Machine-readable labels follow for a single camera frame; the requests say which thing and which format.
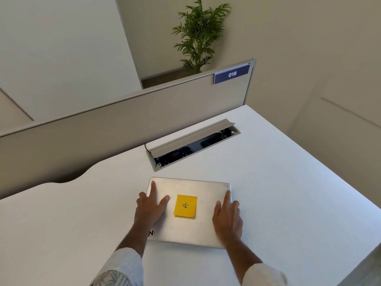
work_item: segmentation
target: blue sign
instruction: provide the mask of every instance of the blue sign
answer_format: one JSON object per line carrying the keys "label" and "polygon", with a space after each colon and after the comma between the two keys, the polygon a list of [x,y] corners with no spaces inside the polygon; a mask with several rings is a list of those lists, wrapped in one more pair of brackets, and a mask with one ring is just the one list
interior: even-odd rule
{"label": "blue sign", "polygon": [[249,73],[249,67],[250,67],[250,63],[247,63],[247,64],[242,64],[240,66],[226,69],[224,71],[216,72],[213,83],[217,84],[229,79],[236,78],[238,76],[245,75]]}

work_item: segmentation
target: shirt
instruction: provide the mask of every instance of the shirt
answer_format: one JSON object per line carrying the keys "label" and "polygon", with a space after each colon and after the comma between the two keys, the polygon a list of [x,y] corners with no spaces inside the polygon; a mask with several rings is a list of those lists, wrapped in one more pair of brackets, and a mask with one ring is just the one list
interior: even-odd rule
{"label": "shirt", "polygon": [[[90,286],[143,286],[143,264],[140,255],[131,248],[115,251],[99,271]],[[267,264],[251,266],[242,286],[290,286],[286,275]]]}

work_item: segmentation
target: person's left hand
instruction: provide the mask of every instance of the person's left hand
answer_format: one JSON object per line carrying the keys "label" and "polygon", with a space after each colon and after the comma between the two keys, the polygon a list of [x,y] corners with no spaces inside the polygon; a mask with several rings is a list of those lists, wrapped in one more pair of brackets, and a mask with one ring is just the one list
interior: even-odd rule
{"label": "person's left hand", "polygon": [[139,198],[136,200],[138,206],[135,211],[135,224],[145,225],[151,228],[155,222],[164,213],[165,207],[168,204],[170,197],[166,195],[160,201],[159,205],[156,203],[157,189],[155,181],[151,183],[151,192],[149,196],[145,192],[139,194]]}

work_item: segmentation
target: forearm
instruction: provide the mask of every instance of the forearm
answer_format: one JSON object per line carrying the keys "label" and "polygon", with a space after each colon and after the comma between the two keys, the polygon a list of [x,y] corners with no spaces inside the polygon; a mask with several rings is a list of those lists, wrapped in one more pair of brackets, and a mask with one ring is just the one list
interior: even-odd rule
{"label": "forearm", "polygon": [[140,257],[143,257],[149,230],[150,226],[145,223],[134,223],[131,230],[120,242],[115,251],[126,247],[132,248],[140,255]]}
{"label": "forearm", "polygon": [[228,237],[224,246],[236,271],[238,281],[242,285],[247,270],[254,264],[262,263],[262,260],[236,235]]}

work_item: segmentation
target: person's right arm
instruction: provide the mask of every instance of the person's right arm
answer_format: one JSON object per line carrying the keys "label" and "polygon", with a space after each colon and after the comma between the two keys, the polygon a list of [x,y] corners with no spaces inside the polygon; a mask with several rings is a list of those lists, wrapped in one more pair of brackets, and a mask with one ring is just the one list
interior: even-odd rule
{"label": "person's right arm", "polygon": [[264,264],[249,247],[242,242],[243,221],[240,217],[239,202],[231,200],[231,192],[227,191],[221,205],[217,201],[213,225],[217,237],[225,247],[236,271],[238,281],[243,286],[287,286],[286,276]]}

